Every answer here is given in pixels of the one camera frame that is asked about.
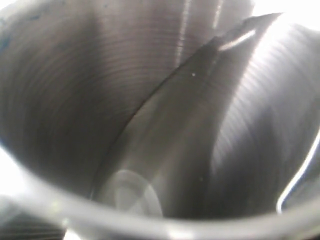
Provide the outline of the stainless steel cup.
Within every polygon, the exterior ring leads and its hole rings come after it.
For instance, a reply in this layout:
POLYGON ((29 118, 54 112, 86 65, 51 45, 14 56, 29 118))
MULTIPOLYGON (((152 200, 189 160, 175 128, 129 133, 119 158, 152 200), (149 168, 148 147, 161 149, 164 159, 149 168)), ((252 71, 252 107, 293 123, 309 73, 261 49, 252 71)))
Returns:
POLYGON ((317 240, 317 0, 3 0, 3 240, 317 240))

